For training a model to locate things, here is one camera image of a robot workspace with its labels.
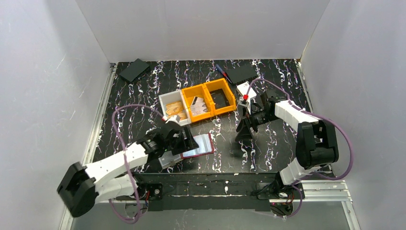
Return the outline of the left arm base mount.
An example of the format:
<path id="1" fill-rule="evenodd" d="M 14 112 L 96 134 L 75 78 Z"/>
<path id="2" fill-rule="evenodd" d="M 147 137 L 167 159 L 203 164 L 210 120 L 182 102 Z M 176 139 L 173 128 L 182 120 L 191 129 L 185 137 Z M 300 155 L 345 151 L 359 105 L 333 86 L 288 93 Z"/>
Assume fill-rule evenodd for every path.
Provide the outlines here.
<path id="1" fill-rule="evenodd" d="M 142 184 L 138 188 L 141 201 L 158 201 L 163 198 L 163 184 Z"/>

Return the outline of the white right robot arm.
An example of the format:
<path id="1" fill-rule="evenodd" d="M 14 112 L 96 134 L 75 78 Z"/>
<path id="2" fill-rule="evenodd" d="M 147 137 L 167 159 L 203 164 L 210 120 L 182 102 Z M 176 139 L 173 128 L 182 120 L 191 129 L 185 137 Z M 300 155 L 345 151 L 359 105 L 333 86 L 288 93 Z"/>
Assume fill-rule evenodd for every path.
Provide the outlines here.
<path id="1" fill-rule="evenodd" d="M 310 175 L 323 166 L 339 159 L 335 126 L 327 121 L 306 114 L 285 96 L 261 95 L 262 105 L 250 103 L 247 95 L 239 98 L 243 118 L 239 122 L 235 140 L 253 139 L 259 126 L 282 120 L 296 132 L 295 158 L 279 171 L 274 184 L 279 188 Z"/>

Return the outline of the grey card holder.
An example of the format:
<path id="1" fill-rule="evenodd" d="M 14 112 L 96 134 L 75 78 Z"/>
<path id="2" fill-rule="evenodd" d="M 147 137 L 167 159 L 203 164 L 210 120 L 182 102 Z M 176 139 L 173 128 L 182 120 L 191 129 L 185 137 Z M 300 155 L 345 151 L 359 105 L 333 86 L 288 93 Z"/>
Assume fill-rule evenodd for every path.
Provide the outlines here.
<path id="1" fill-rule="evenodd" d="M 159 157 L 158 161 L 161 165 L 161 168 L 166 169 L 169 167 L 173 167 L 178 162 L 181 162 L 182 158 L 180 154 L 173 155 L 171 151 L 167 151 L 161 157 Z"/>

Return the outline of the red card holder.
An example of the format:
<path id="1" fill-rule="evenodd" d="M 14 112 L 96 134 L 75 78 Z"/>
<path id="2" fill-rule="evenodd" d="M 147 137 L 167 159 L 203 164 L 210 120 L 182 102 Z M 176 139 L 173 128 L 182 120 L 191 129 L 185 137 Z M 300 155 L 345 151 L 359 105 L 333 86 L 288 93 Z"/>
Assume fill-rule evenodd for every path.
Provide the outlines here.
<path id="1" fill-rule="evenodd" d="M 182 159 L 194 158 L 214 153 L 215 149 L 212 135 L 210 133 L 196 135 L 193 138 L 199 147 L 197 149 L 192 149 L 190 151 L 182 153 L 180 155 Z"/>

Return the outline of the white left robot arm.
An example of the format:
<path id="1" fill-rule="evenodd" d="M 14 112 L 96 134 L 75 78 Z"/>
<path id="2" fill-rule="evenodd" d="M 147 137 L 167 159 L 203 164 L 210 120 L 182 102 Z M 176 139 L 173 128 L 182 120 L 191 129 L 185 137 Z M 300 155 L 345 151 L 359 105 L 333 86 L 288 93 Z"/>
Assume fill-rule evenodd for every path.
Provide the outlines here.
<path id="1" fill-rule="evenodd" d="M 168 121 L 103 160 L 70 165 L 56 191 L 72 217 L 77 218 L 101 201 L 135 194 L 137 185 L 132 168 L 157 160 L 166 152 L 177 155 L 197 148 L 199 145 L 187 126 Z"/>

